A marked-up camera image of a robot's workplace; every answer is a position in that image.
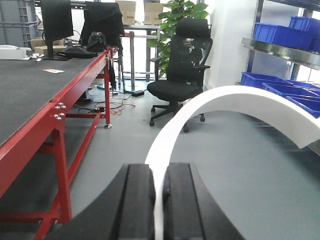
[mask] monitor stand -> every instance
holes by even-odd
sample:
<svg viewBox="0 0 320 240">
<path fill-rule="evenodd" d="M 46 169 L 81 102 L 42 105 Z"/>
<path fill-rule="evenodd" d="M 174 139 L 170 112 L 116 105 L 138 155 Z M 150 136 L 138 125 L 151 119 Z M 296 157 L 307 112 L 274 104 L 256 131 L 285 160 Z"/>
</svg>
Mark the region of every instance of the monitor stand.
<svg viewBox="0 0 320 240">
<path fill-rule="evenodd" d="M 52 41 L 48 41 L 46 43 L 46 45 L 47 45 L 47 50 L 48 50 L 48 56 L 44 56 L 42 59 L 54 60 L 54 61 L 67 61 L 70 59 L 69 57 L 54 55 L 54 47 L 53 47 Z"/>
</svg>

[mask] chair armrest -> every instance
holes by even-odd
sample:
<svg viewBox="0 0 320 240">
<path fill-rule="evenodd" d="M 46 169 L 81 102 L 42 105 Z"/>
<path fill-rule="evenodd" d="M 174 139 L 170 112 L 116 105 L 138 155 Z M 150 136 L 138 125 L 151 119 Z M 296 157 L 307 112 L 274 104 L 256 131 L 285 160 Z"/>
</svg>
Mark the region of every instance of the chair armrest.
<svg viewBox="0 0 320 240">
<path fill-rule="evenodd" d="M 208 65 L 198 65 L 198 66 L 193 66 L 193 69 L 198 69 L 198 70 L 202 70 L 202 69 L 209 69 L 210 66 Z"/>
<path fill-rule="evenodd" d="M 159 65 L 160 65 L 160 57 L 154 57 L 150 59 L 150 62 L 154 62 L 154 78 L 155 81 L 159 80 Z"/>
<path fill-rule="evenodd" d="M 150 62 L 154 62 L 154 63 L 159 63 L 160 62 L 160 60 L 161 60 L 161 58 L 160 57 L 154 57 L 154 58 L 151 58 L 150 59 Z"/>
</svg>

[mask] cardboard box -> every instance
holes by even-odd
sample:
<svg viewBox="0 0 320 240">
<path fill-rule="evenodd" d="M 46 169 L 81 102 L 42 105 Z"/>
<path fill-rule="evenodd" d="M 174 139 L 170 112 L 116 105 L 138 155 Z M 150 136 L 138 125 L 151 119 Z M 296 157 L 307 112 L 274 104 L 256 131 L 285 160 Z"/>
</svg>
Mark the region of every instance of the cardboard box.
<svg viewBox="0 0 320 240">
<path fill-rule="evenodd" d="M 42 37 L 36 37 L 30 40 L 32 50 L 35 50 L 35 47 L 46 46 Z M 53 45 L 64 45 L 64 39 L 53 41 Z"/>
<path fill-rule="evenodd" d="M 53 54 L 55 54 L 55 52 L 62 52 L 67 46 L 62 46 L 62 45 L 54 45 L 53 46 Z M 43 55 L 48 55 L 48 48 L 47 46 L 36 46 L 34 47 L 34 51 L 38 54 L 43 54 Z"/>
<path fill-rule="evenodd" d="M 122 13 L 123 24 L 135 24 L 136 23 L 136 2 L 115 0 L 119 4 L 120 11 Z"/>
<path fill-rule="evenodd" d="M 146 25 L 160 25 L 162 19 L 159 18 L 159 14 L 162 13 L 164 5 L 157 2 L 145 2 L 144 3 L 144 21 Z"/>
</svg>

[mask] gray floor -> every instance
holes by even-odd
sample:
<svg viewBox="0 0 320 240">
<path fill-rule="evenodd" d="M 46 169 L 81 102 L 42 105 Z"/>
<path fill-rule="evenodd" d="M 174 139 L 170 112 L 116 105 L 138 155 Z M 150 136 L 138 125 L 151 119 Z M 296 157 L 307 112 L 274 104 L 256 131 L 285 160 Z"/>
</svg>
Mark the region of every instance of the gray floor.
<svg viewBox="0 0 320 240">
<path fill-rule="evenodd" d="M 102 91 L 90 94 L 100 101 Z M 126 101 L 121 115 L 111 115 L 112 129 L 101 121 L 71 186 L 73 215 L 90 204 L 123 163 L 143 163 L 171 116 L 149 126 L 148 92 Z M 320 157 L 298 149 L 273 127 L 246 115 L 217 111 L 188 121 L 172 162 L 193 162 L 215 200 L 248 240 L 320 239 Z M 66 121 L 66 152 L 72 161 L 88 119 Z M 0 211 L 45 211 L 56 193 L 53 157 L 36 155 L 7 193 Z M 31 240 L 37 226 L 0 224 L 0 240 Z"/>
</svg>

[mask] white wall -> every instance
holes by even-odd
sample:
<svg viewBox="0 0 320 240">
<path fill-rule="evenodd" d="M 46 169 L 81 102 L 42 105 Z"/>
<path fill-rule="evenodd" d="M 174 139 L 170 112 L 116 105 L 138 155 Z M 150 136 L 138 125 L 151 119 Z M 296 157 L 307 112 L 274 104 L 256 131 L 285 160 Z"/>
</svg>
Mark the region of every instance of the white wall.
<svg viewBox="0 0 320 240">
<path fill-rule="evenodd" d="M 208 89 L 234 85 L 247 70 L 249 49 L 241 44 L 242 38 L 251 38 L 256 19 L 258 0 L 214 0 L 211 37 L 213 46 L 207 65 L 204 85 Z M 264 1 L 261 22 L 288 26 L 290 16 L 299 8 L 273 1 Z M 255 52 L 253 73 L 287 76 L 287 61 Z"/>
<path fill-rule="evenodd" d="M 213 46 L 204 85 L 208 88 L 234 85 L 245 71 L 248 49 L 242 38 L 250 38 L 256 12 L 256 0 L 214 0 L 211 37 Z"/>
</svg>

